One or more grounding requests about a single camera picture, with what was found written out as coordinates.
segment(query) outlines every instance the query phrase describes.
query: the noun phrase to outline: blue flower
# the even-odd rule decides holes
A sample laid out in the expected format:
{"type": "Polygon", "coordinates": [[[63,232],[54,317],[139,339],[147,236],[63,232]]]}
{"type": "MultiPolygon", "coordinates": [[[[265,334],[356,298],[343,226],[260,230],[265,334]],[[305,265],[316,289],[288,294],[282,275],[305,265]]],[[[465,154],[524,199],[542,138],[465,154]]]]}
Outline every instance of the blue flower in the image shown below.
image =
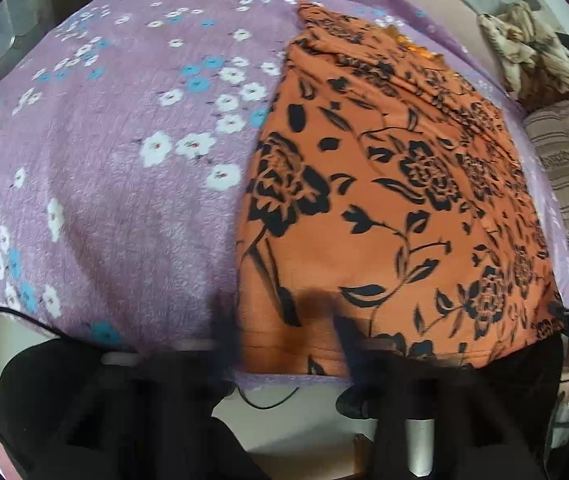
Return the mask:
{"type": "Polygon", "coordinates": [[[189,77],[190,75],[198,75],[200,73],[200,67],[197,65],[187,65],[182,69],[182,75],[189,77]]]}
{"type": "Polygon", "coordinates": [[[22,275],[22,263],[20,262],[20,251],[15,247],[8,250],[8,268],[14,280],[19,280],[22,275]]]}
{"type": "Polygon", "coordinates": [[[38,311],[36,292],[34,291],[34,288],[27,282],[20,283],[20,301],[29,314],[35,314],[38,311]]]}
{"type": "Polygon", "coordinates": [[[266,108],[259,108],[251,113],[248,121],[251,123],[251,126],[259,128],[264,123],[264,119],[266,119],[266,108]]]}
{"type": "Polygon", "coordinates": [[[192,77],[189,81],[186,82],[186,87],[189,89],[189,92],[199,93],[199,92],[206,92],[211,83],[209,83],[208,79],[203,77],[192,77]]]}
{"type": "Polygon", "coordinates": [[[91,337],[105,346],[117,345],[121,339],[116,329],[106,321],[100,321],[91,325],[91,337]]]}
{"type": "Polygon", "coordinates": [[[98,79],[104,73],[104,67],[97,68],[95,70],[91,70],[91,73],[88,75],[89,79],[98,79]]]}
{"type": "Polygon", "coordinates": [[[224,60],[221,57],[207,56],[204,58],[202,66],[205,68],[220,68],[224,65],[224,60]]]}

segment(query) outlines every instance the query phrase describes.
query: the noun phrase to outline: bed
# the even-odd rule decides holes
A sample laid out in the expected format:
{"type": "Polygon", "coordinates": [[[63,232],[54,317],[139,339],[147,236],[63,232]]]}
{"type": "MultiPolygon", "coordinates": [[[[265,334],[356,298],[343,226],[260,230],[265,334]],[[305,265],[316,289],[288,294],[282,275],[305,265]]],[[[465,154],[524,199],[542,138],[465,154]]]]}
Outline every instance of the bed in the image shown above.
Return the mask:
{"type": "MultiPolygon", "coordinates": [[[[1,81],[0,304],[138,350],[207,333],[298,1],[94,0],[1,81]]],[[[569,308],[559,205],[495,77],[409,0],[308,1],[395,25],[502,108],[569,308]]]]}

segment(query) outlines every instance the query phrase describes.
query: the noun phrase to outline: orange fabric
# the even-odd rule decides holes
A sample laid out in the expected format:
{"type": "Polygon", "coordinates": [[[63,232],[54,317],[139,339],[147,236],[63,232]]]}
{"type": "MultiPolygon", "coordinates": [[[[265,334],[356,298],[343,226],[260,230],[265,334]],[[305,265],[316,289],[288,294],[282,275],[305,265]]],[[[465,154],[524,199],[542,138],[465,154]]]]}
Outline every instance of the orange fabric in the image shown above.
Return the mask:
{"type": "Polygon", "coordinates": [[[240,212],[247,371],[345,373],[326,291],[410,357],[481,367],[550,335],[559,295],[500,110],[395,31],[299,15],[240,212]]]}

